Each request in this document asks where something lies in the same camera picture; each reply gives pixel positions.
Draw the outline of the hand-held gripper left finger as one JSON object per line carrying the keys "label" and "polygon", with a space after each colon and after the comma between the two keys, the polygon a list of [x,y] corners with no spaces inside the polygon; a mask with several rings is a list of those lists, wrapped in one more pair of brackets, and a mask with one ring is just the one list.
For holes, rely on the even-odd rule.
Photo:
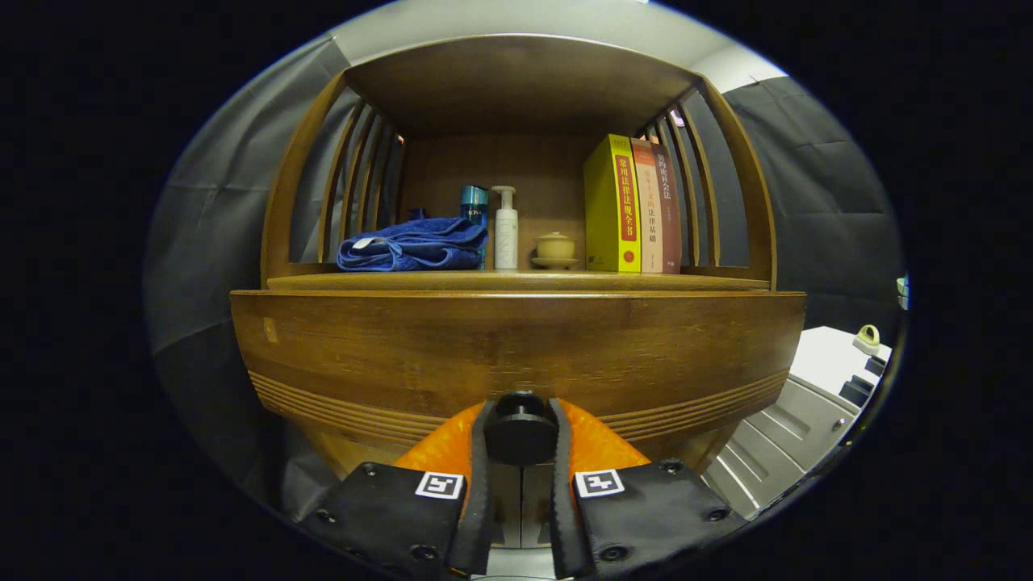
{"label": "hand-held gripper left finger", "polygon": [[487,570],[493,526],[486,425],[494,403],[451,416],[392,464],[364,461],[300,528],[381,578]]}

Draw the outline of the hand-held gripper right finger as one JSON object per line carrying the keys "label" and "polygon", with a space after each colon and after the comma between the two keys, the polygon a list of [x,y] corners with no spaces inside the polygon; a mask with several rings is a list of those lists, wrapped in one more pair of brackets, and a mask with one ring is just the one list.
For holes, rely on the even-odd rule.
{"label": "hand-held gripper right finger", "polygon": [[554,573],[575,580],[685,579],[747,520],[679,458],[652,461],[605,423],[552,398],[558,422]]}

